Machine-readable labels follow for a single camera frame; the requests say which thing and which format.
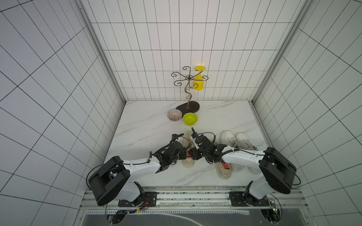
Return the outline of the beige lace sneaker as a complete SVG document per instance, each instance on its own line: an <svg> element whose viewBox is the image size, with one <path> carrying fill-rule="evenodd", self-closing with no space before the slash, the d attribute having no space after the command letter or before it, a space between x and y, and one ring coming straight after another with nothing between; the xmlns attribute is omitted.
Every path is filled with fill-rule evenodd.
<svg viewBox="0 0 362 226"><path fill-rule="evenodd" d="M232 170L230 168L230 170L225 170L223 169L223 167L221 166L221 163L215 163L215 167L216 167L216 172L217 175L221 178L221 179L229 179L232 175Z"/></svg>
<svg viewBox="0 0 362 226"><path fill-rule="evenodd" d="M194 145L194 143L192 141L192 137L191 137L192 134L193 134L193 132L189 131L187 134L185 134L182 137L183 147L185 147L186 152L189 151L189 153L195 147L195 145ZM191 167L193 167L195 165L195 160L193 160L192 157L191 158L186 157L185 159L183 159L182 164L186 168L191 168Z"/></svg>

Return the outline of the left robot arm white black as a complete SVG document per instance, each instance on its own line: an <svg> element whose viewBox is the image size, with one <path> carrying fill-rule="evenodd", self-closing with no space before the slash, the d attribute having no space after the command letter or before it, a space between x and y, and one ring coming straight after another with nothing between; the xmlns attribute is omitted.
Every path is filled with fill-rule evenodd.
<svg viewBox="0 0 362 226"><path fill-rule="evenodd" d="M139 206L145 193L137 178L157 174L167 170L170 165L186 157L186 149L179 141L184 134L173 134L170 142L149 157L134 161L124 161L114 156L106 163L96 166L92 175L87 175L87 186L93 192L98 206L104 206L114 199L131 202Z"/></svg>

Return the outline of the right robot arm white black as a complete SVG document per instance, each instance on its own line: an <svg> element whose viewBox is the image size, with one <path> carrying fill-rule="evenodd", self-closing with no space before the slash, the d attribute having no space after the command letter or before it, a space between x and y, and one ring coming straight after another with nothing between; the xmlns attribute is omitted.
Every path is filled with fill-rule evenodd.
<svg viewBox="0 0 362 226"><path fill-rule="evenodd" d="M274 192L288 195L291 193L296 177L296 167L275 148L265 151L251 151L214 145L206 136L198 134L192 128L192 141L195 148L190 151L196 161L202 157L210 164L239 164L263 174L259 179L249 182L244 192L231 192L232 206L268 206L267 195Z"/></svg>

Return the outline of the white sneaker left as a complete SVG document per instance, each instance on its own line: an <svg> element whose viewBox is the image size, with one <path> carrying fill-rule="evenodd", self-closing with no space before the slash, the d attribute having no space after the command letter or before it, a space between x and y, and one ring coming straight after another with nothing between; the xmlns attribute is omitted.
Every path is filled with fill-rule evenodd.
<svg viewBox="0 0 362 226"><path fill-rule="evenodd" d="M224 131L221 134L220 142L230 147L239 148L236 137L230 131ZM234 163L229 163L228 166L233 172L240 172L244 168L244 166Z"/></svg>

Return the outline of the white sneaker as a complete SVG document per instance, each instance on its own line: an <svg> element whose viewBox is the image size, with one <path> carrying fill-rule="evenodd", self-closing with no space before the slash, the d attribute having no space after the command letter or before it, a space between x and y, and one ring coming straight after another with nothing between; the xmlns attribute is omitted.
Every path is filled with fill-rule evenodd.
<svg viewBox="0 0 362 226"><path fill-rule="evenodd" d="M230 147L239 148L236 137L230 131L224 131L221 134L220 142ZM240 172L244 168L244 166L234 163L229 163L228 166L233 172Z"/></svg>
<svg viewBox="0 0 362 226"><path fill-rule="evenodd" d="M238 133L236 135L236 144L238 149L245 149L250 151L258 151L258 148L253 145L249 139L249 137L245 133ZM240 172L244 166L239 164L231 165L232 170L234 172Z"/></svg>

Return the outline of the green plastic bowl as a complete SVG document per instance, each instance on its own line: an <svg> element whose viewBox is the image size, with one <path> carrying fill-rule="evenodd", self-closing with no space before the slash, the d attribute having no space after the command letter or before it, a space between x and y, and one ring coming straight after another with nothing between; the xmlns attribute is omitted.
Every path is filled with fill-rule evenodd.
<svg viewBox="0 0 362 226"><path fill-rule="evenodd" d="M184 116L183 116L183 121L186 125L188 126L193 126L197 123L198 121L198 117L196 114L194 113L186 113Z"/></svg>

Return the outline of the white sneaker right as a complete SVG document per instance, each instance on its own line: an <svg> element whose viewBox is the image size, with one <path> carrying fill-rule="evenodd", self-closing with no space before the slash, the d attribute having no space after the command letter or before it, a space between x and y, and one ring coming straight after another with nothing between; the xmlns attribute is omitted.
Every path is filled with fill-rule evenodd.
<svg viewBox="0 0 362 226"><path fill-rule="evenodd" d="M238 133L236 135L236 144L238 149L245 149L250 151L258 151L258 148L253 145L249 139L249 137L245 133ZM244 166L239 164L231 165L232 170L234 172L240 172Z"/></svg>

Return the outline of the pink glass bowl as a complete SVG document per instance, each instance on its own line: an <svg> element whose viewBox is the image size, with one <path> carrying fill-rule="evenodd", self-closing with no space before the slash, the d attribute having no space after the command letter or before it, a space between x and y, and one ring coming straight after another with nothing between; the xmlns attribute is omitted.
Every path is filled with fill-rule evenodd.
<svg viewBox="0 0 362 226"><path fill-rule="evenodd" d="M170 121L179 121L183 117L183 114L178 109L172 109L167 113L167 117Z"/></svg>

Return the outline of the ornate metal cup stand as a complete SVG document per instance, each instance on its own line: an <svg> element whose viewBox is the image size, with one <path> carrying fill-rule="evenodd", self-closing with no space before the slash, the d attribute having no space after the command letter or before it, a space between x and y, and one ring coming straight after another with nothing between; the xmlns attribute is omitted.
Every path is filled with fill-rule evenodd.
<svg viewBox="0 0 362 226"><path fill-rule="evenodd" d="M192 101L192 94L190 92L190 90L193 89L194 77L198 73L196 75L191 75L191 67L190 66L183 67L184 71L186 71L187 69L189 70L188 75L183 75L180 72L171 73L171 77L173 77L173 78L176 78L177 76L180 77L179 80L174 81L174 86L180 87L180 86L182 86L183 82L186 82L184 92L186 93L187 102L176 107L176 109L178 109L182 112L183 116L186 113L196 113L200 109L200 104L196 101ZM209 77L207 75L202 75L202 77L204 79L204 82L209 79Z"/></svg>

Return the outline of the yellow plastic goblet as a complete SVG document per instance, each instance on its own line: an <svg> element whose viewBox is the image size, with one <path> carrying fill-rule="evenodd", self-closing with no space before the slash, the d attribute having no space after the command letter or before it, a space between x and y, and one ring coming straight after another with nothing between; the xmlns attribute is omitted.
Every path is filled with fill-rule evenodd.
<svg viewBox="0 0 362 226"><path fill-rule="evenodd" d="M198 74L194 77L194 82L193 82L193 89L200 91L203 90L204 87L204 79L202 77L202 72L205 70L206 68L204 66L196 66L195 70L198 72Z"/></svg>

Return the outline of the aluminium mounting rail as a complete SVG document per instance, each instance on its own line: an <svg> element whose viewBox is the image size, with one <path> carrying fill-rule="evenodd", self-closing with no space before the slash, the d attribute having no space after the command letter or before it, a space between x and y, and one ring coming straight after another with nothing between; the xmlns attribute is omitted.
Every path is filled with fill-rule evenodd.
<svg viewBox="0 0 362 226"><path fill-rule="evenodd" d="M273 192L261 200L245 198L245 188L232 187L145 187L141 206L149 210L223 210L260 208L283 209L306 208L301 191L293 190L289 195Z"/></svg>

